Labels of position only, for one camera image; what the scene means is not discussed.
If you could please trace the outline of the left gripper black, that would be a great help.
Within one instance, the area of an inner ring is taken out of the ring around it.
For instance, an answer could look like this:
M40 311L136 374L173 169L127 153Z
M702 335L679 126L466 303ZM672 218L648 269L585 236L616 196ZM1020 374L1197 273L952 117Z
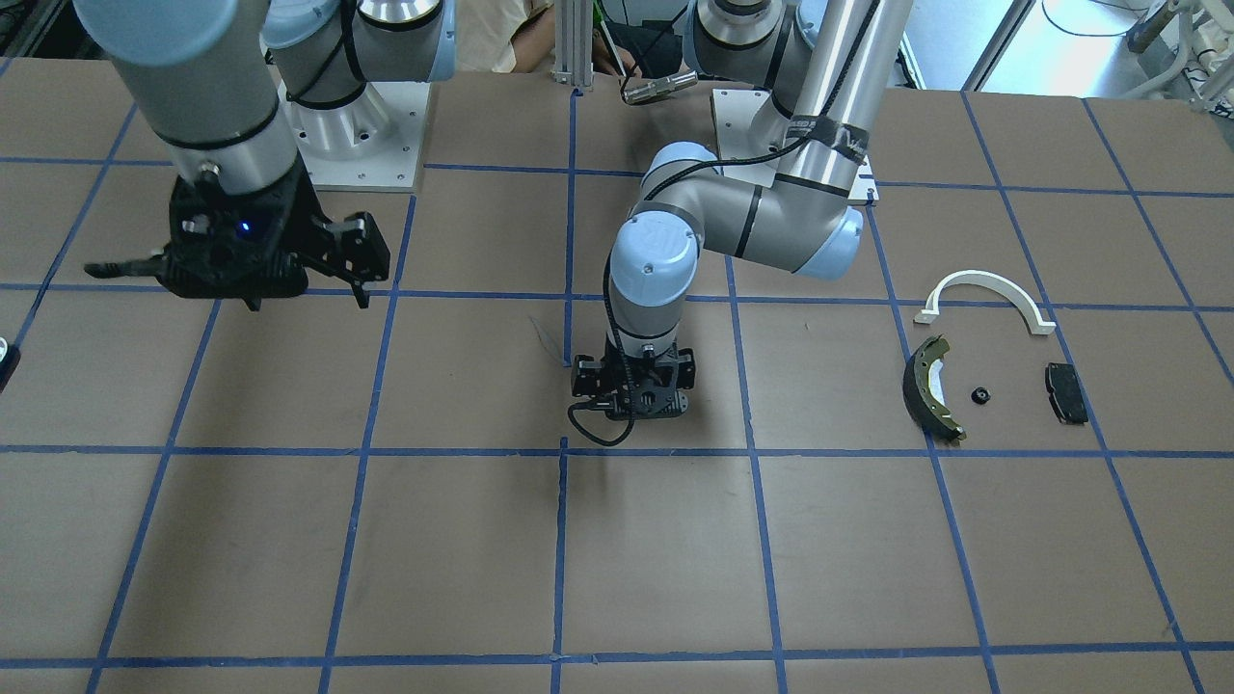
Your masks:
M632 359L607 343L602 359L574 356L573 396L608 420L677 417L687 412L684 391L695 387L696 370L695 352L677 345L652 359Z

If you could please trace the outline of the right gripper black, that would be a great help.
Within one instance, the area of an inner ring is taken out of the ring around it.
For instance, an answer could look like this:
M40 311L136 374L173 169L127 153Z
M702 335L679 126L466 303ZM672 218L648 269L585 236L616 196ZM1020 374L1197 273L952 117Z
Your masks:
M178 179L169 203L172 241L159 282L181 298L241 298L259 312L263 298L308 290L308 272L347 282L358 307L370 307L370 282L387 280L387 242L369 212L334 224L320 205L304 161L269 186L222 191L216 175Z

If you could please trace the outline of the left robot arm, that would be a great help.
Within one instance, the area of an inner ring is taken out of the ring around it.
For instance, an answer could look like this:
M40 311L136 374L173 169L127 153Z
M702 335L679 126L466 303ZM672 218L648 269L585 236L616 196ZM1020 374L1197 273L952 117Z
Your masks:
M900 52L909 1L692 1L684 61L765 93L738 123L743 147L717 156L661 147L603 268L605 345L573 366L569 414L674 417L697 364L679 346L684 299L705 251L835 280L864 217L851 189Z

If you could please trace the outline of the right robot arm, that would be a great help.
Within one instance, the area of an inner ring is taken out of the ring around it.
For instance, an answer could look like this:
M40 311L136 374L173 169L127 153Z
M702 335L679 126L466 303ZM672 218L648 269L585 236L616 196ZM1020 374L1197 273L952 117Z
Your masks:
M176 296L265 299L389 277L369 212L334 222L312 173L325 162L402 156L383 83L443 82L455 68L450 1L78 1L176 165L158 254L88 263L97 280L151 277Z

